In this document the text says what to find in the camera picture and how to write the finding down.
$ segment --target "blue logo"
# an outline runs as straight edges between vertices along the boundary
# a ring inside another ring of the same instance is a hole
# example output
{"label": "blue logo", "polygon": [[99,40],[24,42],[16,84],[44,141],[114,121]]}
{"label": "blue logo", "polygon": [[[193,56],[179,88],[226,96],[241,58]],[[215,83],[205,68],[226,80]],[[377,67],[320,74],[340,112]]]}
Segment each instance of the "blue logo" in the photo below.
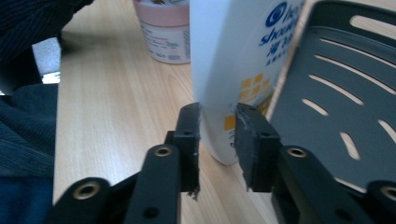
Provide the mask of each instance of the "blue logo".
{"label": "blue logo", "polygon": [[267,18],[267,21],[265,22],[265,25],[267,27],[271,27],[275,25],[285,14],[286,8],[288,7],[288,4],[286,2],[283,2],[279,4],[274,10],[270,13],[270,15]]}

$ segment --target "gray plastic tray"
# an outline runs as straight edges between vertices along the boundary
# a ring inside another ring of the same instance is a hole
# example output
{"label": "gray plastic tray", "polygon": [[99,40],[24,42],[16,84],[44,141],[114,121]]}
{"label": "gray plastic tray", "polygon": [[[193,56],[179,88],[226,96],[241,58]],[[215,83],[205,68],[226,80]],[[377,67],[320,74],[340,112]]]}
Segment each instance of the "gray plastic tray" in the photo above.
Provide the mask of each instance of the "gray plastic tray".
{"label": "gray plastic tray", "polygon": [[271,123],[284,145],[309,149],[335,177],[365,189],[396,182],[396,41],[352,26],[354,16],[396,25],[395,12],[316,3]]}

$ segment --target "dark cloth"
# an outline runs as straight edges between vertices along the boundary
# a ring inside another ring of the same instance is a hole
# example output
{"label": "dark cloth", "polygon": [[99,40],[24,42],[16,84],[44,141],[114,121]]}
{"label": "dark cloth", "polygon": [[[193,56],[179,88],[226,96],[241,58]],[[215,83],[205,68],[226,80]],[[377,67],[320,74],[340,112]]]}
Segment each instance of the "dark cloth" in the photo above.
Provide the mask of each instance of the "dark cloth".
{"label": "dark cloth", "polygon": [[52,207],[58,85],[0,97],[0,224],[44,223]]}
{"label": "dark cloth", "polygon": [[37,84],[0,97],[0,176],[53,176],[57,96]]}
{"label": "dark cloth", "polygon": [[[92,1],[0,0],[0,66]],[[52,206],[57,91],[34,85],[0,97],[0,224],[43,223]]]}
{"label": "dark cloth", "polygon": [[0,224],[42,224],[51,209],[51,178],[0,177]]}
{"label": "dark cloth", "polygon": [[1,0],[0,66],[34,43],[54,37],[93,0]]}

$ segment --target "pink jar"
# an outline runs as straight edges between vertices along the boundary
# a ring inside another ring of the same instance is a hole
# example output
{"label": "pink jar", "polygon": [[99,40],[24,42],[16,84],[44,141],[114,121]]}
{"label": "pink jar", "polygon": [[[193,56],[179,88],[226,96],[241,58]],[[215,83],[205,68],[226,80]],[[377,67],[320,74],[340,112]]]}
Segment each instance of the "pink jar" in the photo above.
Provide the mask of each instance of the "pink jar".
{"label": "pink jar", "polygon": [[190,0],[133,0],[148,51],[162,63],[190,62]]}

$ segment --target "pink lid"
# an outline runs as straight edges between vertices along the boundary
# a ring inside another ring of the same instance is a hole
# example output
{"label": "pink lid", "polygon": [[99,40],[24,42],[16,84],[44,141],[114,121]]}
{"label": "pink lid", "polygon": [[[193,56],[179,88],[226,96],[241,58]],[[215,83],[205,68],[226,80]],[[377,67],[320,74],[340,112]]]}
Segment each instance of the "pink lid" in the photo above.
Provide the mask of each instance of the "pink lid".
{"label": "pink lid", "polygon": [[155,26],[182,26],[190,23],[190,0],[133,0],[142,22]]}

